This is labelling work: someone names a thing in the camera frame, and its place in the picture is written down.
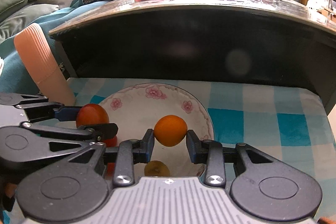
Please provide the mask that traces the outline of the large red tomato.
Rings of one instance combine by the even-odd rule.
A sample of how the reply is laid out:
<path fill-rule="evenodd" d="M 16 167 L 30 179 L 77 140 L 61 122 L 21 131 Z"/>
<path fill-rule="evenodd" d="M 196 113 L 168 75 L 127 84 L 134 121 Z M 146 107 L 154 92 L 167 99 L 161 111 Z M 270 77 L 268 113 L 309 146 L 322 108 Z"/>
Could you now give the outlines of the large red tomato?
<path fill-rule="evenodd" d="M 109 123 L 108 113 L 103 107 L 97 104 L 87 104 L 83 106 L 76 116 L 76 127 L 107 124 Z"/>

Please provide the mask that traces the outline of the orange tangerine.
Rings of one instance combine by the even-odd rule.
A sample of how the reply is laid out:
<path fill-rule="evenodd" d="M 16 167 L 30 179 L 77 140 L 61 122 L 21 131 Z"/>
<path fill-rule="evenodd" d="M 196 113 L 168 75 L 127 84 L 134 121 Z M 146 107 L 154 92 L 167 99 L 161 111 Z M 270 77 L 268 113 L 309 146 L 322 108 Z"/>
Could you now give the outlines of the orange tangerine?
<path fill-rule="evenodd" d="M 154 126 L 154 137 L 166 147 L 179 144 L 187 134 L 187 123 L 176 115 L 162 117 Z"/>

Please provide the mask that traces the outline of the small red cherry tomato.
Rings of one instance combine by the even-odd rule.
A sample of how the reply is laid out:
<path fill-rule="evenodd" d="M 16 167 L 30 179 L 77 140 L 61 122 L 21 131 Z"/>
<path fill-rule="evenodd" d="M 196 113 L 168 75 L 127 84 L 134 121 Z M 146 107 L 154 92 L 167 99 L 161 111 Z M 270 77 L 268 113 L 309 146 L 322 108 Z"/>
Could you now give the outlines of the small red cherry tomato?
<path fill-rule="evenodd" d="M 104 139 L 102 142 L 105 143 L 107 147 L 116 147 L 118 139 L 117 136 L 114 136 L 110 139 Z"/>

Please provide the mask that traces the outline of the teal blanket with houndstooth trim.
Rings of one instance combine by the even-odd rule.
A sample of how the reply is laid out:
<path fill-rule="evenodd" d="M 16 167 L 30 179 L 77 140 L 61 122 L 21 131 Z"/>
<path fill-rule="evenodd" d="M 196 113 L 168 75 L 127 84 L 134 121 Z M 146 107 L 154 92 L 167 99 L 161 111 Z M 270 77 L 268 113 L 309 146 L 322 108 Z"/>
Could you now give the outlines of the teal blanket with houndstooth trim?
<path fill-rule="evenodd" d="M 38 94 L 65 94 L 66 80 L 70 74 L 56 53 L 55 40 L 49 31 L 61 24 L 108 1 L 96 1 L 86 5 L 74 5 L 43 15 L 21 32 L 1 44 L 4 67 L 1 73 L 1 92 Z"/>

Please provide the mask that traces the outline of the white floral porcelain bowl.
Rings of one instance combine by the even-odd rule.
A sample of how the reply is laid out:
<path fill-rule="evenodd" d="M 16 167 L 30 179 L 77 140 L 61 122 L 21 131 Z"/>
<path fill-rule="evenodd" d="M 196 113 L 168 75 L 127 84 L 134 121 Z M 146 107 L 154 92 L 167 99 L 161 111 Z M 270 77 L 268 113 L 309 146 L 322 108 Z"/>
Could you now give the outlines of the white floral porcelain bowl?
<path fill-rule="evenodd" d="M 214 138 L 206 108 L 189 92 L 168 84 L 139 84 L 124 88 L 100 102 L 118 127 L 117 140 L 142 139 L 154 131 L 153 166 L 171 176 L 200 176 L 204 164 L 193 164 L 186 147 L 186 132 L 200 140 Z"/>

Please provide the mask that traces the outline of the pink ribbed cylinder cup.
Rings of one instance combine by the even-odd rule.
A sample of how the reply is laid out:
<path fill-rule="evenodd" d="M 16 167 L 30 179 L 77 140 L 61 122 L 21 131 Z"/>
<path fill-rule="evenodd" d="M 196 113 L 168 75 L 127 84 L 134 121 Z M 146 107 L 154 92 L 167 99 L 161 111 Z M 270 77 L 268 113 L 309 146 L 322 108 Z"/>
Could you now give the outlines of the pink ribbed cylinder cup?
<path fill-rule="evenodd" d="M 75 96 L 60 70 L 40 25 L 16 34 L 14 46 L 39 91 L 49 100 L 74 105 Z"/>

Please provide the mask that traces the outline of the blue white checkered tablecloth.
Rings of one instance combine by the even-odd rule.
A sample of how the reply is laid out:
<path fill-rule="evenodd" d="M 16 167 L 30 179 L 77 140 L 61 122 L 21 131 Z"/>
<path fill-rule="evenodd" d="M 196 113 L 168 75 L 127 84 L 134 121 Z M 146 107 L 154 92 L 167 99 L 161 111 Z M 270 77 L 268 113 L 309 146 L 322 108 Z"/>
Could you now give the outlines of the blue white checkered tablecloth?
<path fill-rule="evenodd" d="M 335 137 L 315 94 L 247 84 L 170 84 L 202 102 L 217 141 L 247 143 L 313 176 L 323 191 L 317 217 L 335 219 Z"/>

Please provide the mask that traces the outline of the dark coffee table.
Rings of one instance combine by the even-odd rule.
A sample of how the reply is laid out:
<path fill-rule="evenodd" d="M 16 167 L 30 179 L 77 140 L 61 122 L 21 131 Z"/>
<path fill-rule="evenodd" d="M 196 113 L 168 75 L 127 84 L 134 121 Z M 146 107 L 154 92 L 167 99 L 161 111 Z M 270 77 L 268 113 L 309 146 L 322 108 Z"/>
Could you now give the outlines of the dark coffee table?
<path fill-rule="evenodd" d="M 115 0 L 50 37 L 73 77 L 304 88 L 335 105 L 335 24 L 293 0 Z"/>

